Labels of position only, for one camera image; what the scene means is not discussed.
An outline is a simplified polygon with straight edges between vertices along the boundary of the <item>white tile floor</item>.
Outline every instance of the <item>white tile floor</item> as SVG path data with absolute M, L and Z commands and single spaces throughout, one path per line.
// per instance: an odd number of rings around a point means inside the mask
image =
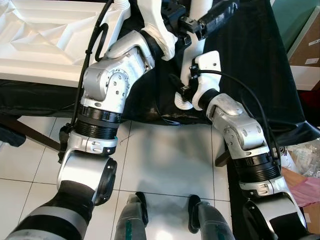
M 58 140 L 68 118 L 22 117 L 23 123 Z M 224 151 L 223 139 L 208 125 L 155 126 L 121 124 L 118 163 L 110 200 L 94 209 L 86 240 L 113 239 L 129 194 L 146 193 L 150 240 L 200 240 L 188 231 L 188 196 L 197 194 L 215 205 L 231 226 L 226 168 L 213 167 Z M 33 209 L 57 192 L 60 165 L 53 150 L 27 140 L 19 148 L 0 149 L 0 239 Z

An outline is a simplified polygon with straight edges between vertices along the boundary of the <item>black cloth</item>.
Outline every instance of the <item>black cloth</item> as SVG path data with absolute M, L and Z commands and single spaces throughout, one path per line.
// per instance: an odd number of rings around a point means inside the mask
M 119 37 L 144 26 L 135 2 L 131 1 L 131 18 L 124 22 Z M 240 0 L 237 13 L 206 40 L 205 52 L 212 50 L 219 51 L 222 71 L 243 81 L 258 96 L 280 145 L 320 137 L 303 114 L 269 0 Z M 168 62 L 157 60 L 155 69 L 132 86 L 124 119 L 162 125 L 210 124 L 204 111 L 184 111 L 174 104 L 176 89 L 168 75 L 180 76 L 182 56 L 178 50 Z M 241 101 L 240 86 L 224 77 L 220 91 Z M 0 80 L 0 114 L 70 117 L 75 94 L 71 87 Z M 260 122 L 257 105 L 246 92 L 243 95 Z

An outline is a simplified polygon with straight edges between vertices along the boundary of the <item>pink cloth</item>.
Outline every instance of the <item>pink cloth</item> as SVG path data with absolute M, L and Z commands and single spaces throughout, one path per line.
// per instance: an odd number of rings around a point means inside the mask
M 290 188 L 299 207 L 320 202 L 320 178 L 307 177 L 305 181 Z

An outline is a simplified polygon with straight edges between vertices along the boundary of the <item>black shoe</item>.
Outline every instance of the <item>black shoe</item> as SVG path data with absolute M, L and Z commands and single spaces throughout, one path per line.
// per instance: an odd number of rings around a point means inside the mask
M 148 212 L 147 212 L 147 201 L 145 194 L 141 191 L 137 191 L 135 195 L 140 199 L 141 201 L 141 208 L 142 208 L 142 221 L 144 224 L 144 227 L 148 225 L 149 219 L 148 219 Z
M 200 203 L 200 197 L 197 195 L 192 195 L 189 198 L 188 213 L 189 213 L 189 225 L 188 229 L 191 233 L 196 234 L 200 229 L 200 223 L 198 218 L 198 206 Z

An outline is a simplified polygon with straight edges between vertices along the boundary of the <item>green wall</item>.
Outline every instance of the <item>green wall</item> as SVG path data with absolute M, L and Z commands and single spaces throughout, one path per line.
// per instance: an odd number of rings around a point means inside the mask
M 272 8 L 288 51 L 320 0 L 275 0 Z

